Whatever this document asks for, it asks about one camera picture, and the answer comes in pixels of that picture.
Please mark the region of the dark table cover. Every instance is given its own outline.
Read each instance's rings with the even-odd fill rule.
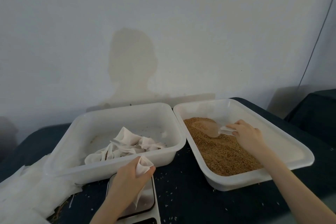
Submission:
[[[336,89],[308,94],[285,120],[336,147]]]
[[[294,173],[335,211],[336,151],[249,101],[233,99],[309,147],[315,156],[314,164],[295,170]],[[31,165],[45,154],[51,153],[68,127],[69,124],[42,128],[28,136],[13,154],[0,163],[0,181],[22,165]],[[288,206],[273,181],[226,192],[214,190],[205,180],[188,142],[177,152],[172,163],[157,168],[154,178],[162,223],[293,222]],[[69,203],[72,196],[62,208],[56,209],[58,214],[48,220],[62,224],[89,223],[104,200],[106,185],[107,181],[104,180],[83,186],[83,191],[74,195],[71,208]]]

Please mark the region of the digital scale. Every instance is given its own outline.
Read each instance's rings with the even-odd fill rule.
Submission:
[[[107,184],[106,196],[116,174]],[[116,224],[161,224],[158,201],[153,177],[146,183],[139,198],[137,207],[129,205],[118,218]]]

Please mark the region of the grain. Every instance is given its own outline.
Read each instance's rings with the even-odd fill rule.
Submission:
[[[192,127],[196,121],[214,120],[207,118],[191,118],[184,120],[204,162],[217,175],[231,176],[262,168],[263,166],[244,150],[234,136],[220,134],[212,138]]]

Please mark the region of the white plastic tray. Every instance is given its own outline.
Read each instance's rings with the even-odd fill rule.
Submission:
[[[84,165],[84,158],[110,143],[108,140],[93,140],[95,136],[104,133],[116,136],[122,127],[166,145],[164,149],[142,153],[156,167],[169,164],[176,151],[186,143],[186,137],[171,107],[164,103],[88,112],[73,121],[45,163],[44,173],[53,177],[63,176],[77,184],[111,177],[119,167],[139,154],[88,165]]]
[[[174,113],[184,130],[191,150],[205,178],[208,183],[217,190],[226,191],[240,188],[271,180],[271,177],[265,169],[232,176],[220,176],[213,173],[206,166],[193,138],[184,124],[183,120],[185,119],[192,117],[210,118],[222,125],[243,119],[253,127],[259,128],[262,131],[266,144],[275,151],[289,169],[293,170],[307,167],[314,162],[313,153],[305,145],[236,100],[221,99],[182,103],[174,107]]]

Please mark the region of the clear plastic scoop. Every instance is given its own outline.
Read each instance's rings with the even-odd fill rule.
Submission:
[[[232,132],[236,131],[235,129],[222,126],[221,124],[205,120],[195,121],[191,126],[198,129],[207,136],[214,138],[218,137],[220,134],[232,136]]]

